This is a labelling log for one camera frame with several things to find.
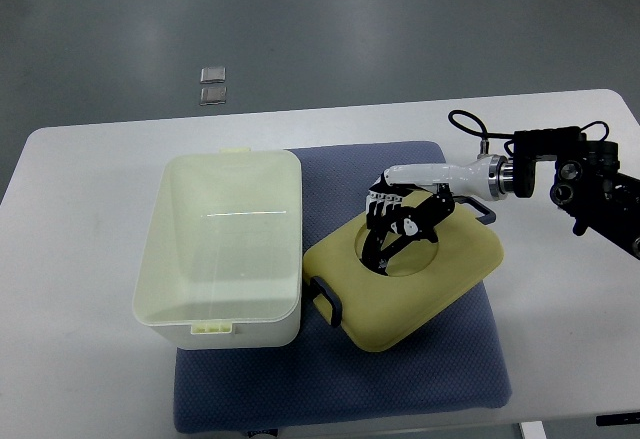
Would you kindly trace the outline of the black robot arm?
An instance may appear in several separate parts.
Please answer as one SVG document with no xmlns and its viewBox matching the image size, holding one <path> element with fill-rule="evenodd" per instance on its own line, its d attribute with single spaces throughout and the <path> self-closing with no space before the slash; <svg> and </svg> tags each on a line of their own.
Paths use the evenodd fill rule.
<svg viewBox="0 0 640 439">
<path fill-rule="evenodd" d="M 513 193 L 530 198 L 535 188 L 536 164 L 555 164 L 551 201 L 575 219 L 573 233 L 592 229 L 631 256 L 639 256 L 639 180 L 619 171 L 618 144 L 606 136 L 587 138 L 583 127 L 490 133 L 480 118 L 453 110 L 448 120 L 480 139 L 481 158 L 489 155 L 489 140 L 503 139 L 505 157 L 493 156 L 488 183 L 494 196 Z"/>
</svg>

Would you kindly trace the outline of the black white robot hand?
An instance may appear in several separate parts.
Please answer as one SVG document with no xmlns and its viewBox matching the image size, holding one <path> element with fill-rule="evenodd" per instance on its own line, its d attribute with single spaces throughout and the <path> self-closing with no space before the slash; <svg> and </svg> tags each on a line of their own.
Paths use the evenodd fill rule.
<svg viewBox="0 0 640 439">
<path fill-rule="evenodd" d="M 393 184 L 383 172 L 366 197 L 367 235 L 361 262 L 369 270 L 385 275 L 391 260 L 415 242 L 439 242 L 436 226 L 451 216 L 458 204 L 474 207 L 481 224 L 496 220 L 496 214 L 477 200 L 452 193 L 447 183 L 420 187 Z"/>
</svg>

